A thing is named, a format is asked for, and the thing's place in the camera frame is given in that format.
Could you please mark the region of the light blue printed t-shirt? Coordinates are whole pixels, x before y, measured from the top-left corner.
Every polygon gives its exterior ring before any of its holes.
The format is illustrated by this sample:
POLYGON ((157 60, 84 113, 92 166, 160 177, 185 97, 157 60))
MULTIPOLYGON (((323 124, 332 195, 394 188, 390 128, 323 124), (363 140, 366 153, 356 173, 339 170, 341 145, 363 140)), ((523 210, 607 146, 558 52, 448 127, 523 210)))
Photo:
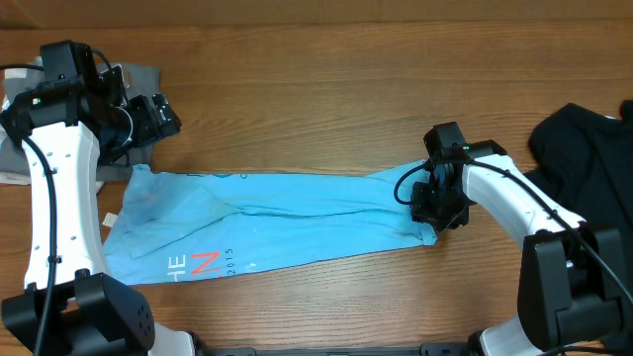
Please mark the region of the light blue printed t-shirt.
POLYGON ((138 165, 104 243, 128 285, 216 279, 432 245, 397 181, 410 164, 367 176, 154 173, 138 165))

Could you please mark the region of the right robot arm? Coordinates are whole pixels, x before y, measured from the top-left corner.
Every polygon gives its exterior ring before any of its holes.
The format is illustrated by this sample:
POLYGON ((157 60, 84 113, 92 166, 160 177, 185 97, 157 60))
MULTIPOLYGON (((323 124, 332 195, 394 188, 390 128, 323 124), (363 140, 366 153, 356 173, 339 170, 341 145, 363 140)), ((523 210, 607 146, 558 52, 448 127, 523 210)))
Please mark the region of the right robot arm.
POLYGON ((484 208, 521 250, 517 314, 465 343, 428 344, 426 355, 563 355, 632 334, 632 295, 619 231, 556 204, 493 140, 465 141, 454 123, 423 138, 425 182, 412 187, 413 221, 437 232, 484 208))

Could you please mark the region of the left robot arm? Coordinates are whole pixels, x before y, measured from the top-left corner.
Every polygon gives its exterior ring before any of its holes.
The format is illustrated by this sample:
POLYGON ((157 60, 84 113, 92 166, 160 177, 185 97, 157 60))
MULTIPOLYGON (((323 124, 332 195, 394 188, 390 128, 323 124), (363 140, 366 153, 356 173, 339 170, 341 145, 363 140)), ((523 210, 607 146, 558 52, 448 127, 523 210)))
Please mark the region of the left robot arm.
POLYGON ((41 58, 43 81, 1 115, 28 160, 33 215, 24 291, 3 300, 4 326, 36 355, 204 354, 113 277, 98 220, 98 167, 178 134, 179 118, 161 93, 129 97, 121 69, 99 71, 103 54, 87 44, 45 44, 41 58))

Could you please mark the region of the folded grey shirt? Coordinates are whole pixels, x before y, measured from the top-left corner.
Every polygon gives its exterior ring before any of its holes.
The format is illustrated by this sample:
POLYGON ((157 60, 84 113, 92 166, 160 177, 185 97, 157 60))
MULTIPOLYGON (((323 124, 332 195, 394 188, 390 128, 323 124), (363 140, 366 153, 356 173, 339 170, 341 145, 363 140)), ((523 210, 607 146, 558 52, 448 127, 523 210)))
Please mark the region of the folded grey shirt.
MULTIPOLYGON (((160 89, 160 69, 124 62, 114 62, 113 67, 120 67, 124 74, 124 84, 129 98, 144 95, 151 98, 160 89)), ((1 84, 4 71, 1 73, 1 84)), ((125 156, 109 166, 99 166, 97 169, 98 182, 127 182, 130 180, 135 164, 149 164, 153 152, 153 145, 130 150, 130 160, 125 156)))

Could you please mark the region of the folded black shirt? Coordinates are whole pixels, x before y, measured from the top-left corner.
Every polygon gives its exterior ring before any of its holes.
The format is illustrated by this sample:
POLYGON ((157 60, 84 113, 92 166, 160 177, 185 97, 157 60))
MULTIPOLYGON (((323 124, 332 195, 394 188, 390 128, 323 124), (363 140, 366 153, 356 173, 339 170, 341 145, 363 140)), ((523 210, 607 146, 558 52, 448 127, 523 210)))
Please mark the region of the folded black shirt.
POLYGON ((35 90, 23 92, 15 97, 9 108, 1 114, 1 126, 9 139, 20 146, 25 137, 29 137, 33 129, 40 125, 34 119, 32 110, 40 100, 40 94, 35 90))

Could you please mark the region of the black t-shirt under blue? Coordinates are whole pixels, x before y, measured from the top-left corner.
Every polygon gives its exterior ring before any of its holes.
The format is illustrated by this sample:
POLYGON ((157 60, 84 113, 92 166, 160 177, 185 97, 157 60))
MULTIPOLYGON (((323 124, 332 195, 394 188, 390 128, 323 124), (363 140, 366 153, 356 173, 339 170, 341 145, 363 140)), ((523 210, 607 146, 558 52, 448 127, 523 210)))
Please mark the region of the black t-shirt under blue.
POLYGON ((610 223, 632 246, 632 102, 620 117, 568 104, 533 130, 528 146, 537 168, 527 177, 566 209, 610 223))

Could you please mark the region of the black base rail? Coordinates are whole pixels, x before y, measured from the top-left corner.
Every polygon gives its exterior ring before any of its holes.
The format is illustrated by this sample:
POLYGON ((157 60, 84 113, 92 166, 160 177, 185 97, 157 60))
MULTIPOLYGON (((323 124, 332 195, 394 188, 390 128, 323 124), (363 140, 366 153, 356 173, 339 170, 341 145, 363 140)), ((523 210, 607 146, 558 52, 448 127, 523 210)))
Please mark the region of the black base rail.
POLYGON ((208 356, 472 356, 467 343, 424 343, 416 347, 329 348, 257 350, 254 348, 208 349, 208 356))

